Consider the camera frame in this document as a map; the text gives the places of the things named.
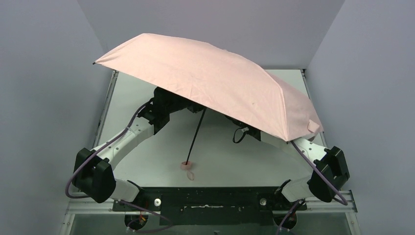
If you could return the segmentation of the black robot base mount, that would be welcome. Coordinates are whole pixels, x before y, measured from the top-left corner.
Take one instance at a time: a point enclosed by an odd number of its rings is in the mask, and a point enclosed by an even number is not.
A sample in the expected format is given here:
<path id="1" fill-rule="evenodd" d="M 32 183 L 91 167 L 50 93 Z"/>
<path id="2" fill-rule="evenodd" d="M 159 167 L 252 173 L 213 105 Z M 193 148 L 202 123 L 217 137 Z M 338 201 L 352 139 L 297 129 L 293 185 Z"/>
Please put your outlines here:
<path id="1" fill-rule="evenodd" d="M 115 201 L 113 210 L 126 212 L 124 223 L 143 231 L 151 222 L 169 225 L 282 226 L 292 229 L 297 211 L 306 203 L 289 202 L 279 186 L 250 187 L 144 187 L 130 205 Z"/>

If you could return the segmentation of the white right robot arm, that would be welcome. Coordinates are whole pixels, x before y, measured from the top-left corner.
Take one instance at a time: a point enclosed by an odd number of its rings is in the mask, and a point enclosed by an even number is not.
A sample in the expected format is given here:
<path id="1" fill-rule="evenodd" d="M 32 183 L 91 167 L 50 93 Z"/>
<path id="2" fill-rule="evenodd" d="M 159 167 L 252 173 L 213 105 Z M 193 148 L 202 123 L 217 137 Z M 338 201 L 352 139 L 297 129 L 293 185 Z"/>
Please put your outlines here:
<path id="1" fill-rule="evenodd" d="M 307 176 L 289 179 L 278 190 L 287 201 L 295 202 L 316 197 L 326 203 L 337 201 L 345 206 L 348 204 L 340 193 L 340 189 L 350 178 L 344 152 L 340 148 L 334 146 L 328 149 L 305 138 L 284 141 L 232 117 L 226 116 L 226 118 L 242 131 L 239 140 L 232 140 L 234 143 L 240 143 L 246 135 L 250 135 L 258 141 L 277 147 L 299 163 L 305 164 L 309 170 Z"/>

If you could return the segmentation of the pink folding umbrella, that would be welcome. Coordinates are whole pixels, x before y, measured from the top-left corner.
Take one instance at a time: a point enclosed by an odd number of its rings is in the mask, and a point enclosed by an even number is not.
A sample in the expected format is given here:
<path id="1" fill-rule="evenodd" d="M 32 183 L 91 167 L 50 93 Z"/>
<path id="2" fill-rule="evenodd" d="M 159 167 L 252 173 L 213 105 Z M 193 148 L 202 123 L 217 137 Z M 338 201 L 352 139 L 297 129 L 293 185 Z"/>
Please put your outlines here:
<path id="1" fill-rule="evenodd" d="M 323 131 L 307 95 L 251 60 L 206 42 L 143 33 L 96 63 L 222 113 L 258 140 L 292 141 Z"/>

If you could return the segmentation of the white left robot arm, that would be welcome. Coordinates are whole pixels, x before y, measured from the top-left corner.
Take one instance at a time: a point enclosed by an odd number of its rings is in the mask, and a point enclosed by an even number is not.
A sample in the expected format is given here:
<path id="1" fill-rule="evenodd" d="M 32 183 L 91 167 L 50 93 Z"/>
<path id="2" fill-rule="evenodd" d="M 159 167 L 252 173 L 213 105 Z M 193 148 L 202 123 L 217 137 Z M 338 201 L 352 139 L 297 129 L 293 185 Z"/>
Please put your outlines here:
<path id="1" fill-rule="evenodd" d="M 154 96 L 138 108 L 127 126 L 107 142 L 92 150 L 81 149 L 67 186 L 75 186 L 97 203 L 107 199 L 133 202 L 140 188 L 131 181 L 116 179 L 113 170 L 133 149 L 157 134 L 170 121 L 170 114 L 187 109 L 192 113 L 206 107 L 157 87 Z"/>

